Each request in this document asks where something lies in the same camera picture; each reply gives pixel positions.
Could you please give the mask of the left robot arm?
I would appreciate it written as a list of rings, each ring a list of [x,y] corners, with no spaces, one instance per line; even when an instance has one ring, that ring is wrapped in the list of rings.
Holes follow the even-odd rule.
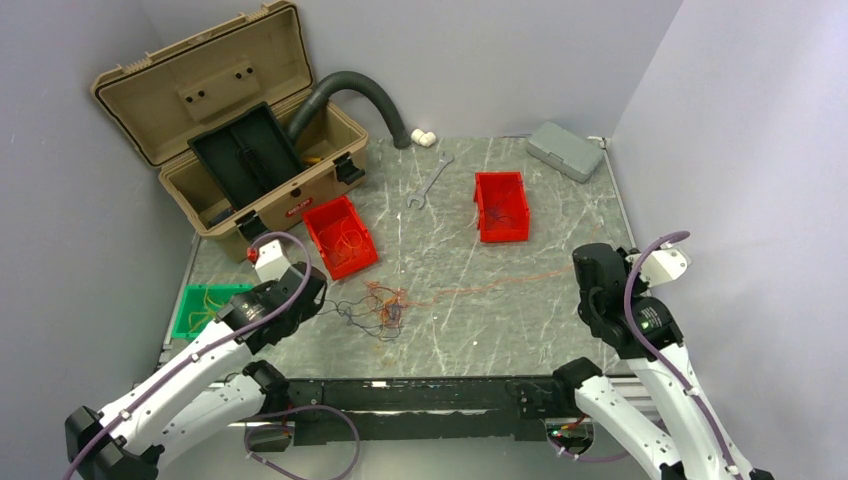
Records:
[[[306,262],[232,295],[195,341],[132,391],[64,424],[69,479],[154,479],[217,430],[291,404],[285,376],[255,354],[293,335],[326,298]]]

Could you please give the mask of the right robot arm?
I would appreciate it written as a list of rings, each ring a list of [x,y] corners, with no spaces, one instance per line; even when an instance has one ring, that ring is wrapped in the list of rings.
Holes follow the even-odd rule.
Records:
[[[689,235],[672,232],[644,250],[591,243],[572,253],[580,319],[636,375],[662,422],[640,412],[587,358],[554,371],[556,398],[611,434],[652,479],[770,479],[772,473],[755,467],[731,439],[701,387],[677,321],[648,293],[686,272],[690,259],[678,244]]]

